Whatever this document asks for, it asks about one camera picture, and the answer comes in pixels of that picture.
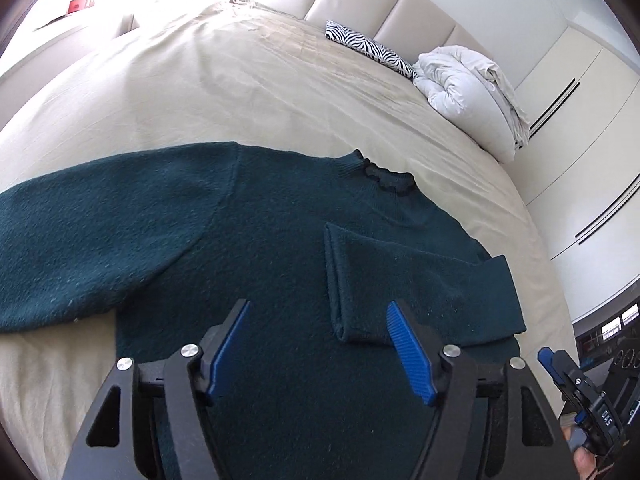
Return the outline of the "person's right hand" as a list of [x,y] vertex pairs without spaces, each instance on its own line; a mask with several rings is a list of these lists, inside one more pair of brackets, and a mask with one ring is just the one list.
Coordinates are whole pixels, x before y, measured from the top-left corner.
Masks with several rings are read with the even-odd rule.
[[[562,431],[567,442],[574,442],[584,434],[579,427],[575,426],[565,427]],[[583,446],[575,448],[573,460],[580,480],[597,479],[598,477],[606,475],[606,470],[600,470],[598,468],[597,457]]]

